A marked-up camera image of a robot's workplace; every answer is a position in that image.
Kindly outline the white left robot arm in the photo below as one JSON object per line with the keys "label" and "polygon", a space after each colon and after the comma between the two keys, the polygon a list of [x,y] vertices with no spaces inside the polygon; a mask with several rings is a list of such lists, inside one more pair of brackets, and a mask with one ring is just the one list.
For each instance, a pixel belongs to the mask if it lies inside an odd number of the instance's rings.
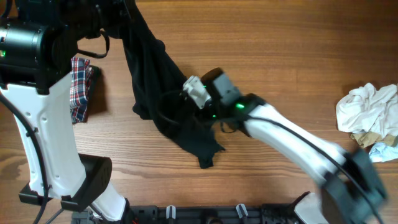
{"label": "white left robot arm", "polygon": [[17,16],[1,17],[1,102],[13,113],[30,181],[23,203],[44,209],[59,199],[65,210],[87,208],[105,223],[132,223],[126,198],[110,183],[108,157],[80,154],[70,115],[72,58],[78,41],[105,36],[129,23],[133,1],[8,1]]}

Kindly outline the black t-shirt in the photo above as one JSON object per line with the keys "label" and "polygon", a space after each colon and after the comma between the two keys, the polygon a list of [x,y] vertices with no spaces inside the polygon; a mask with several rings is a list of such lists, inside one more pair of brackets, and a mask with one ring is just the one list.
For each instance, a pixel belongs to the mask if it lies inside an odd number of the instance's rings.
{"label": "black t-shirt", "polygon": [[151,120],[165,137],[193,154],[202,169],[213,166],[223,150],[197,106],[183,93],[186,76],[167,54],[164,43],[149,29],[135,1],[125,1],[127,17],[114,32],[123,42],[135,97],[133,112]]}

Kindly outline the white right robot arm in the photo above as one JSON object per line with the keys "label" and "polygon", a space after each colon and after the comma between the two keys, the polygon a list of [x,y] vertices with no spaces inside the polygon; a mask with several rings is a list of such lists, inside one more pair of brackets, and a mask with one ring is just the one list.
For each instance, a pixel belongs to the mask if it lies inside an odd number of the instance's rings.
{"label": "white right robot arm", "polygon": [[273,147],[313,179],[318,193],[305,193],[292,206],[300,223],[383,222],[387,192],[364,150],[349,152],[314,136],[257,95],[243,95],[220,68],[191,76],[182,90],[210,119]]}

